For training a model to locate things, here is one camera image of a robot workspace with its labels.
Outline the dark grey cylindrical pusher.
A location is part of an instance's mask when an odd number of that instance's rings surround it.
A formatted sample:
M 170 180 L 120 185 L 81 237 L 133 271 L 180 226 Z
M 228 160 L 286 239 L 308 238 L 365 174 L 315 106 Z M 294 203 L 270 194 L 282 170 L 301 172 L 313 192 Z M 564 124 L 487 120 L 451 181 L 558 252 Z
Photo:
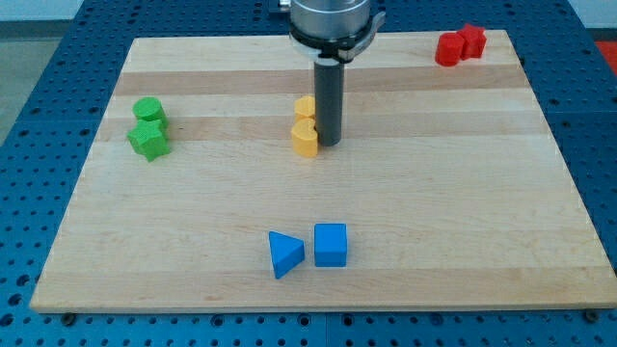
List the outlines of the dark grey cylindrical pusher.
M 315 97 L 315 129 L 318 143 L 333 147 L 341 140 L 344 65 L 313 65 Z

